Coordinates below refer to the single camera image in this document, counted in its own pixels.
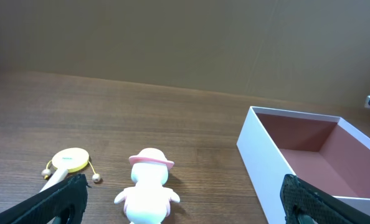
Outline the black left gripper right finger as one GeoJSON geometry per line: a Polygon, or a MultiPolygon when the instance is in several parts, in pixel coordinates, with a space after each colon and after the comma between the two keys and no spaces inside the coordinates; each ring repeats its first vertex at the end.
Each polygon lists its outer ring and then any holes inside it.
{"type": "Polygon", "coordinates": [[[370,224],[370,216],[291,174],[284,176],[280,199],[286,224],[370,224]]]}

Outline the white duck with pink hat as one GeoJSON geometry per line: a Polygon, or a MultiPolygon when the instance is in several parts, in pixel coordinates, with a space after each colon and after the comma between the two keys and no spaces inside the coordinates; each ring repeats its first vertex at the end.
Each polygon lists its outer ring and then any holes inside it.
{"type": "Polygon", "coordinates": [[[123,213],[131,224],[162,223],[171,213],[171,203],[181,201],[173,189],[164,186],[174,162],[159,149],[150,147],[130,156],[129,162],[135,185],[123,189],[114,203],[124,203],[123,213]]]}

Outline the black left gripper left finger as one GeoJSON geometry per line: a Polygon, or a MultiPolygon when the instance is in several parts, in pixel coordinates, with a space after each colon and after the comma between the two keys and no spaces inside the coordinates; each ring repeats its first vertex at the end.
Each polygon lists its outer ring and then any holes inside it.
{"type": "Polygon", "coordinates": [[[87,187],[84,174],[73,175],[0,213],[0,224],[81,223],[87,187]]]}

